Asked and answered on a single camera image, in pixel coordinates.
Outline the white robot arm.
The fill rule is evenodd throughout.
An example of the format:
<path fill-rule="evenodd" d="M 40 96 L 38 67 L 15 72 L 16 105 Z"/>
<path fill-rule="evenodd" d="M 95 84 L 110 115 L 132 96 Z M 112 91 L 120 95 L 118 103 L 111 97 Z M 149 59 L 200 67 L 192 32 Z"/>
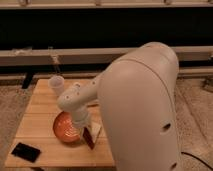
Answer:
<path fill-rule="evenodd" d="M 99 102 L 117 171 L 182 171 L 174 90 L 178 58 L 169 46 L 150 42 L 113 61 L 79 89 L 58 98 L 77 127 L 85 104 Z"/>

